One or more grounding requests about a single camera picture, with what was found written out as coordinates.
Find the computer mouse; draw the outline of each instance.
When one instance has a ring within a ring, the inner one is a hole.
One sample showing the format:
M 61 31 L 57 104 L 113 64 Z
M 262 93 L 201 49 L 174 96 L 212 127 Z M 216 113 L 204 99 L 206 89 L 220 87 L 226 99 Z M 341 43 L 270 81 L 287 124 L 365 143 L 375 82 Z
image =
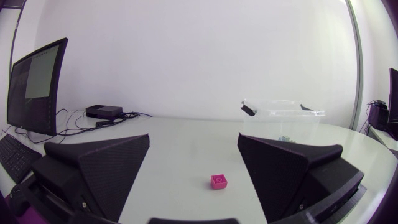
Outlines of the computer mouse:
M 19 184 L 15 185 L 11 189 L 9 196 L 9 206 L 10 210 L 17 217 L 22 216 L 30 206 L 25 195 L 20 190 Z

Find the black cable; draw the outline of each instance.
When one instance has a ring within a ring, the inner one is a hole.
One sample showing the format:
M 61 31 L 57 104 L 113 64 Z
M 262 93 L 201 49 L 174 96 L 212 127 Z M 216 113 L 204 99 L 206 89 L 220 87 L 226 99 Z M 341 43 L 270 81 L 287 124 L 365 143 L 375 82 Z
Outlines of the black cable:
M 363 125 L 362 125 L 362 128 L 359 130 L 359 132 L 361 132 L 361 131 L 362 131 L 363 127 L 364 127 L 364 126 L 365 126 L 365 124 L 368 122 L 368 120 L 369 120 L 369 118 L 368 118 L 368 119 L 366 119 L 365 123 L 363 123 Z
M 97 130 L 97 129 L 100 129 L 100 128 L 107 128 L 107 127 L 115 126 L 115 125 L 117 125 L 117 124 L 120 124 L 120 123 L 122 123 L 122 122 L 125 122 L 125 121 L 127 121 L 128 119 L 135 118 L 135 117 L 137 117 L 137 116 L 139 116 L 139 114 L 129 114 L 128 116 L 124 116 L 124 117 L 122 118 L 122 120 L 116 121 L 116 122 L 114 122 L 113 124 L 105 124 L 105 125 L 102 125 L 102 126 L 100 126 L 100 127 L 93 127 L 93 128 L 79 128 L 79 127 L 78 127 L 79 129 L 77 129 L 77 128 L 75 128 L 75 129 L 68 129 L 68 131 L 69 131 L 69 130 L 79 130 L 78 132 L 70 133 L 70 134 L 58 133 L 58 135 L 61 135 L 61 136 L 72 136 L 72 135 L 84 133 L 84 132 L 86 132 L 86 131 L 94 131 L 94 130 Z
M 146 115 L 146 116 L 148 116 L 150 118 L 152 117 L 152 115 L 141 113 L 141 112 L 129 112 L 129 113 L 125 113 L 125 114 L 142 114 L 142 115 Z
M 64 110 L 64 111 L 66 111 L 66 112 L 68 112 L 68 111 L 67 111 L 67 109 L 65 109 L 65 108 L 62 108 L 62 109 L 58 110 L 58 112 L 57 112 L 55 115 L 58 115 L 58 114 L 59 114 L 59 112 L 61 112 L 61 111 L 63 111 L 63 110 Z
M 366 132 L 369 131 L 369 125 L 370 125 L 370 124 L 369 124 L 369 114 L 368 114 L 368 110 L 369 110 L 369 107 L 370 107 L 375 101 L 377 101 L 377 100 L 372 100 L 372 101 L 370 101 L 369 103 L 366 104 L 368 107 L 366 108 L 365 113 L 366 113 L 366 116 L 367 116 L 368 118 L 367 118 L 366 121 L 363 123 L 362 128 L 359 130 L 359 132 L 361 132 L 362 129 L 363 129 L 364 127 L 365 127 L 365 129 L 364 129 L 364 134 L 366 134 Z
M 70 118 L 72 118 L 72 116 L 73 116 L 76 112 L 78 112 L 78 110 L 75 110 L 75 111 L 69 116 L 69 118 L 68 118 L 68 120 L 67 120 L 67 128 L 66 128 L 66 130 L 65 130 L 65 135 L 63 136 L 63 139 L 62 139 L 58 144 L 61 144 L 61 143 L 63 142 L 63 140 L 65 140 L 65 138 L 67 137 L 69 120 L 70 120 Z
M 17 133 L 17 134 L 21 134 L 21 135 L 26 136 L 26 137 L 31 141 L 31 143 L 33 143 L 33 144 L 42 143 L 42 142 L 45 142 L 45 141 L 50 140 L 50 139 L 52 139 L 52 138 L 55 137 L 55 136 L 52 136 L 52 137 L 49 137 L 48 139 L 44 139 L 44 140 L 42 140 L 42 141 L 35 142 L 35 141 L 31 140 L 31 138 L 29 137 L 29 135 L 27 135 L 26 133 L 17 132 L 17 128 L 18 128 L 18 127 L 15 127 L 14 132 Z
M 2 136 L 3 133 L 8 134 L 7 131 L 8 131 L 8 129 L 10 129 L 11 127 L 12 127 L 12 125 L 8 126 L 8 128 L 7 128 L 6 130 L 1 130 L 1 136 Z

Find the black mesh surface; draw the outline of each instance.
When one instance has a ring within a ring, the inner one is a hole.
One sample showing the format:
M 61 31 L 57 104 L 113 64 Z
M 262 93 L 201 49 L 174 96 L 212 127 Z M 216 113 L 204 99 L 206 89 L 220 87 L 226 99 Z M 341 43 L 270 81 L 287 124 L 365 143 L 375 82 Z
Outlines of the black mesh surface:
M 296 152 L 266 144 L 265 139 L 240 135 L 238 147 L 268 222 L 281 218 L 308 170 Z
M 117 222 L 149 148 L 149 136 L 107 145 L 78 158 L 83 178 L 106 218 Z

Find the white wall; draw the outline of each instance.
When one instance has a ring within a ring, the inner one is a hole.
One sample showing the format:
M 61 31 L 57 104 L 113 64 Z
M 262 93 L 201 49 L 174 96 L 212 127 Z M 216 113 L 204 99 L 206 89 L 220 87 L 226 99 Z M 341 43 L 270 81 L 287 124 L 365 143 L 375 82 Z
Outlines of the white wall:
M 21 18 L 20 28 L 30 28 L 18 31 L 13 60 L 31 51 L 36 22 L 35 49 L 69 38 L 58 109 L 104 104 L 240 119 L 243 98 L 268 98 L 325 109 L 325 123 L 351 121 L 356 52 L 344 1 L 41 0 L 31 7 L 41 12 L 42 3 L 40 20 L 39 13 Z
M 43 6 L 46 0 L 27 0 L 19 20 L 17 35 L 12 53 L 15 63 L 35 50 L 35 40 Z
M 359 131 L 368 118 L 366 104 L 372 100 L 388 103 L 389 69 L 398 69 L 398 38 L 381 1 L 351 0 L 362 41 L 364 88 Z
M 0 11 L 0 129 L 6 129 L 7 93 L 12 38 L 20 10 L 1 9 Z

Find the keyboard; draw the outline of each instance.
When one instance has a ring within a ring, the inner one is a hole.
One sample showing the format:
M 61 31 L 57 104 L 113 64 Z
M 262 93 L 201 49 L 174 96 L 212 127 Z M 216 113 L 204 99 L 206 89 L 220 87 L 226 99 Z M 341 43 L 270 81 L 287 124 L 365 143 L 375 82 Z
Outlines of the keyboard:
M 17 184 L 30 172 L 32 163 L 41 157 L 9 134 L 0 139 L 0 163 Z

